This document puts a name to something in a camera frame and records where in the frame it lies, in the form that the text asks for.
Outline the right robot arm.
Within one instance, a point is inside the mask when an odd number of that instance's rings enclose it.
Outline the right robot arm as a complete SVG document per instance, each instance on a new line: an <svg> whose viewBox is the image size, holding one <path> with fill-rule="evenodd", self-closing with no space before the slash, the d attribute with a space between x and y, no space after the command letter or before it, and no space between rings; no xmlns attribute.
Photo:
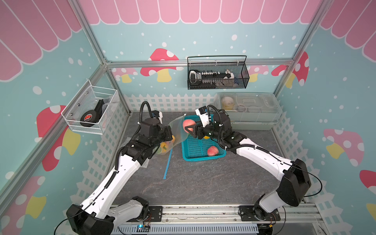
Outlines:
<svg viewBox="0 0 376 235"><path fill-rule="evenodd" d="M306 164L296 159L294 161L274 154L253 142L246 135L234 131L231 120L225 110L213 105L196 109L199 121L183 123L183 129L193 138L209 137L217 141L220 148L245 157L271 173L280 184L268 194L263 194L253 205L251 215L265 221L276 209L289 205L298 206L305 197L312 183L312 173L308 172Z"/></svg>

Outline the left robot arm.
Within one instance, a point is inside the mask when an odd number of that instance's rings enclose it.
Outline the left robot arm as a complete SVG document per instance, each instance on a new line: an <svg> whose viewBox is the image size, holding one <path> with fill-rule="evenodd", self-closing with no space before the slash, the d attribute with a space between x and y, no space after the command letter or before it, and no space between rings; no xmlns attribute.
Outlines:
<svg viewBox="0 0 376 235"><path fill-rule="evenodd" d="M163 126L161 115L144 101L138 128L131 140L116 153L115 165L100 185L80 205L72 204L66 221L78 235L109 235L129 220L144 223L151 218L149 203L139 197L112 208L117 195L131 176L157 153L161 143L172 140L170 126Z"/></svg>

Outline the clear green zip-top bag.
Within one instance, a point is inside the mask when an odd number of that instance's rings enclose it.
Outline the clear green zip-top bag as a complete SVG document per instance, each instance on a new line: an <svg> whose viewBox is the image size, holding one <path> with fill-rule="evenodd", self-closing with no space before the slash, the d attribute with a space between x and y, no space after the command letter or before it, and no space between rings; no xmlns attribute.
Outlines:
<svg viewBox="0 0 376 235"><path fill-rule="evenodd" d="M176 142L173 147L184 142L189 136L189 134L183 130L183 121L185 120L185 117L186 117L186 114L183 114L182 116L177 117L176 119L174 119L173 121L169 123L169 126L171 127L171 130L172 130L172 134L176 138ZM162 153L160 150L160 147L156 152L157 155L165 155L167 153L169 152Z"/></svg>

